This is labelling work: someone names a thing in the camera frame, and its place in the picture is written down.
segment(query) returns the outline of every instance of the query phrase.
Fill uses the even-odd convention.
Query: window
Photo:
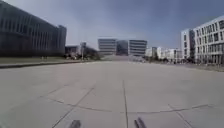
[[[221,37],[221,40],[223,40],[223,35],[222,35],[222,32],[220,32],[220,37]]]
[[[203,46],[203,53],[205,53],[205,46]]]
[[[199,31],[197,30],[197,36],[199,36]]]
[[[186,41],[187,40],[187,35],[184,35],[184,41]]]
[[[17,23],[16,31],[19,32],[19,23]]]
[[[199,43],[201,44],[201,38],[199,38]]]
[[[185,48],[187,47],[187,42],[184,42],[184,47],[185,47]]]
[[[214,32],[215,31],[215,25],[212,24],[212,31]]]
[[[212,32],[212,25],[209,26],[209,31]]]
[[[207,34],[206,27],[204,27],[205,34]]]
[[[184,49],[184,55],[187,55],[187,49]]]
[[[205,36],[205,43],[207,43],[207,37]]]
[[[218,25],[215,23],[215,30],[218,31]]]
[[[220,29],[224,29],[224,20],[219,21]]]
[[[211,36],[209,35],[207,38],[208,38],[208,43],[210,43],[211,42]]]
[[[202,28],[201,31],[202,31],[202,35],[204,35],[204,28]]]
[[[1,28],[1,29],[3,28],[3,24],[4,24],[4,20],[1,19],[1,23],[0,23],[0,28]]]
[[[213,35],[211,35],[211,42],[213,42]]]
[[[214,34],[214,41],[219,41],[219,34],[218,33]]]
[[[11,30],[11,21],[9,21],[9,28],[8,30],[10,31]]]
[[[12,30],[13,31],[15,31],[15,27],[16,27],[15,22],[12,22]]]
[[[208,28],[208,26],[206,27],[206,30],[207,30],[207,33],[209,33],[209,28]]]

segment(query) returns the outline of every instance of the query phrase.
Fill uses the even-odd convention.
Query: gray building
[[[147,47],[145,40],[129,40],[128,53],[132,56],[144,56]]]
[[[186,29],[181,32],[182,59],[195,58],[194,31]]]
[[[116,55],[117,52],[116,39],[99,39],[98,46],[101,55]]]
[[[63,55],[66,31],[0,0],[0,56]]]

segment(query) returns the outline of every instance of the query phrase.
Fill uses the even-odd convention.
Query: tile
[[[66,86],[49,94],[47,98],[60,101],[64,104],[76,105],[88,91],[89,89]]]
[[[70,106],[39,98],[4,113],[0,122],[7,128],[51,128],[70,109]]]
[[[55,128],[69,128],[73,120],[81,121],[81,128],[126,128],[125,115],[75,108]]]
[[[198,108],[180,112],[194,128],[223,128],[224,108]]]
[[[128,128],[136,128],[134,120],[141,118],[147,128],[189,128],[175,113],[128,114]]]

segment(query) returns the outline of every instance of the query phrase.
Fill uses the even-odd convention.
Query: office building
[[[224,64],[224,16],[194,28],[198,63]]]
[[[128,54],[131,56],[144,56],[147,47],[145,40],[129,40]]]
[[[147,48],[146,52],[145,52],[145,56],[153,57],[153,58],[158,57],[158,55],[157,55],[157,47]]]
[[[0,0],[0,56],[63,55],[66,31]]]
[[[116,39],[99,39],[99,53],[101,55],[116,55],[117,52]]]
[[[183,58],[194,54],[196,63],[224,64],[224,16],[192,30],[181,32]]]
[[[182,59],[193,59],[195,55],[194,31],[186,29],[181,32]]]

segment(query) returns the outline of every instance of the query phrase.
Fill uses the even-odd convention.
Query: paved ground
[[[134,62],[0,70],[6,128],[223,128],[224,73]]]

